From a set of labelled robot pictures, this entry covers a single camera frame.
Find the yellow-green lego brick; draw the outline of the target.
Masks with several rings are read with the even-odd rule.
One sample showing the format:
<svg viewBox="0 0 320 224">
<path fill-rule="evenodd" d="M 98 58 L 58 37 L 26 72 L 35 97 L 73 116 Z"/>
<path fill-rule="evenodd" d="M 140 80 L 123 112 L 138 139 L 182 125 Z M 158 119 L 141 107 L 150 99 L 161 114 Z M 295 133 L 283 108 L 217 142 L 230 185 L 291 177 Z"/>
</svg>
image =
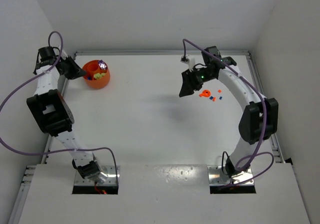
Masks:
<svg viewBox="0 0 320 224">
<path fill-rule="evenodd" d="M 106 73 L 96 73 L 96 74 L 94 74 L 93 78 L 95 80 L 99 80 L 99 79 L 103 78 L 105 75 L 106 75 Z"/>
</svg>

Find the purple lego brick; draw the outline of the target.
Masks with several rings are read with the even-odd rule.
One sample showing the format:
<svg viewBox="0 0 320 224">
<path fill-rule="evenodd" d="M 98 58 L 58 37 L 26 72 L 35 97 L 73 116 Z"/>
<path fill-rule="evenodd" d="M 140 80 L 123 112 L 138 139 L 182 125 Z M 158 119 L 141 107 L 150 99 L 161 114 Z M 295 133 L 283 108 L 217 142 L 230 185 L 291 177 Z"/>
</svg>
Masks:
<svg viewBox="0 0 320 224">
<path fill-rule="evenodd" d="M 100 69 L 102 69 L 102 70 L 107 70 L 108 69 L 107 64 L 103 60 L 99 60 L 98 61 L 98 65 L 99 65 Z"/>
</svg>

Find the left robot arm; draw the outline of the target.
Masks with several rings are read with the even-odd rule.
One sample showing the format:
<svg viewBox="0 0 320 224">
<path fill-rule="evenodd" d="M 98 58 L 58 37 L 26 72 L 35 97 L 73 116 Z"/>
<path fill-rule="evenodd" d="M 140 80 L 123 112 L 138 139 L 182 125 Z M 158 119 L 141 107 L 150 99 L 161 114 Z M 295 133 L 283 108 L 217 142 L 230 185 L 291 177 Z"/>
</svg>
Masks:
<svg viewBox="0 0 320 224">
<path fill-rule="evenodd" d="M 74 116 L 58 90 L 58 80 L 69 80 L 86 75 L 72 57 L 55 53 L 56 47 L 38 50 L 34 74 L 38 77 L 34 95 L 27 98 L 29 107 L 40 130 L 57 139 L 72 156 L 72 165 L 83 179 L 99 181 L 101 167 L 91 151 L 81 144 L 73 129 Z"/>
</svg>

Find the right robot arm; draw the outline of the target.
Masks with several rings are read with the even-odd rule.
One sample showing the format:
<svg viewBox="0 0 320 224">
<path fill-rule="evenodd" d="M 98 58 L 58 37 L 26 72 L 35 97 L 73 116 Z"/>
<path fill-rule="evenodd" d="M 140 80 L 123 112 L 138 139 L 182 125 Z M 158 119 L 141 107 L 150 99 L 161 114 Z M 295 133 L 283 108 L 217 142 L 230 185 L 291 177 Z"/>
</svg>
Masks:
<svg viewBox="0 0 320 224">
<path fill-rule="evenodd" d="M 241 73 L 232 57 L 222 57 L 217 47 L 202 51 L 203 64 L 197 67 L 195 58 L 184 54 L 181 62 L 188 65 L 182 72 L 180 97 L 199 91 L 205 82 L 218 80 L 233 94 L 243 110 L 238 130 L 240 139 L 224 165 L 232 177 L 246 171 L 258 155 L 262 143 L 277 131 L 278 107 L 275 98 L 261 94 Z"/>
</svg>

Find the orange round lego piece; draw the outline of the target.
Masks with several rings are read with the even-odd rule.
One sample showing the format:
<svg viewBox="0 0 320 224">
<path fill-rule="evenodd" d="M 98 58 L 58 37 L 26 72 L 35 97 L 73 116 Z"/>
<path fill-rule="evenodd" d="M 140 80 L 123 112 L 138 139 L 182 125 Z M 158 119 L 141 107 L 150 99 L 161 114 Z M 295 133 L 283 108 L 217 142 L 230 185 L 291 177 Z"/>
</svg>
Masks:
<svg viewBox="0 0 320 224">
<path fill-rule="evenodd" d="M 208 98 L 211 96 L 211 92 L 209 90 L 203 90 L 201 96 Z"/>
</svg>

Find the orange divided bowl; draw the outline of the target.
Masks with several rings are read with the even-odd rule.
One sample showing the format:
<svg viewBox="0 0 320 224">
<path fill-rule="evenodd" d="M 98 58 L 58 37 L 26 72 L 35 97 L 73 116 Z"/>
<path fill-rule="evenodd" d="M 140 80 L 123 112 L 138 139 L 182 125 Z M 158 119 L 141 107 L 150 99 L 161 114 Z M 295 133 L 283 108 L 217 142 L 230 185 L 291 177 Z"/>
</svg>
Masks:
<svg viewBox="0 0 320 224">
<path fill-rule="evenodd" d="M 84 82 L 93 89 L 102 89 L 110 81 L 110 71 L 103 60 L 89 61 L 84 64 L 82 70 L 86 72 L 83 76 Z"/>
</svg>

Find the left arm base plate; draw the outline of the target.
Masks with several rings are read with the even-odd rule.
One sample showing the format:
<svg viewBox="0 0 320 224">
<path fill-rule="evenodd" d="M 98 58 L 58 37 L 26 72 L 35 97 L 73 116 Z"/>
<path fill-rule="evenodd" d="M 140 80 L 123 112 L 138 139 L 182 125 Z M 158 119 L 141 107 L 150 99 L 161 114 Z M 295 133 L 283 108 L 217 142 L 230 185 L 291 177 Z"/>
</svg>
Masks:
<svg viewBox="0 0 320 224">
<path fill-rule="evenodd" d="M 115 167 L 111 165 L 102 165 L 100 167 L 100 173 L 92 178 L 83 179 L 78 172 L 76 172 L 74 178 L 74 186 L 94 186 L 96 182 L 98 186 L 111 186 L 117 187 L 117 179 L 119 179 L 120 166 Z"/>
</svg>

